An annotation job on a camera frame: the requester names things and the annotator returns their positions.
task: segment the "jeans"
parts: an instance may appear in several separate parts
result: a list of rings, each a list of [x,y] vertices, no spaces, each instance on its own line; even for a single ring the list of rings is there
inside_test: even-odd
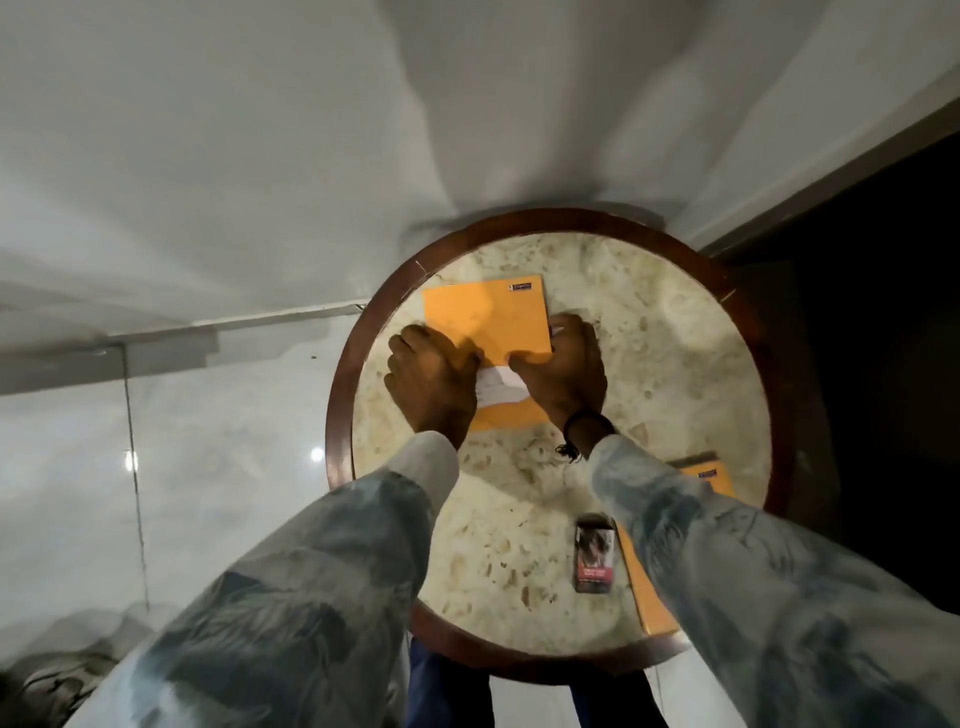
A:
[[[642,671],[618,677],[597,675],[570,686],[582,728],[622,723],[666,728]],[[410,644],[410,689],[406,728],[493,728],[490,676]]]

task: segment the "person's left hand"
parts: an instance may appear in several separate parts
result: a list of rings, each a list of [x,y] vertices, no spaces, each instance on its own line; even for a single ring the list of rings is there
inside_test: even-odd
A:
[[[477,411],[477,369],[483,353],[471,353],[458,369],[422,326],[404,327],[388,343],[390,373],[383,383],[400,412],[414,432],[436,430],[459,449]]]

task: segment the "hand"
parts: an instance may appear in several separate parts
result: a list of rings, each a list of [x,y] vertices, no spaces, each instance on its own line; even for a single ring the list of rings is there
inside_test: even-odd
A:
[[[414,432],[436,430],[459,449],[477,411],[477,369],[483,353],[471,353],[457,368],[422,326],[404,327],[388,344],[390,373],[383,383],[400,412]]]
[[[562,430],[578,410],[601,410],[607,396],[607,376],[593,326],[572,313],[552,316],[549,324],[562,327],[551,340],[553,357],[549,361],[534,364],[523,352],[513,352],[508,364],[523,379],[550,422]]]

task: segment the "wristband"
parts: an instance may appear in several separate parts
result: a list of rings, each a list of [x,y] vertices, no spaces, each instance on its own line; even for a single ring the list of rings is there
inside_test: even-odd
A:
[[[592,417],[594,420],[599,420],[600,422],[606,424],[607,427],[610,428],[611,432],[616,432],[616,427],[613,426],[613,423],[596,410],[590,407],[578,409],[566,419],[566,423],[564,424],[564,443],[562,445],[557,445],[557,454],[570,458],[571,463],[580,459],[580,451],[577,450],[577,446],[570,442],[570,426],[573,425],[575,421],[581,420],[585,417]]]

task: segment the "person's right hand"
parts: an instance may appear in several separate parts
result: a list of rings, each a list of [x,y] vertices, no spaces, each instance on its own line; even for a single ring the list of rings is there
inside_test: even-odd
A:
[[[600,412],[607,396],[607,375],[592,325],[573,313],[551,316],[549,324],[551,329],[560,328],[551,339],[549,361],[534,364],[525,352],[513,352],[507,363],[550,422],[563,430],[570,416],[585,407]]]

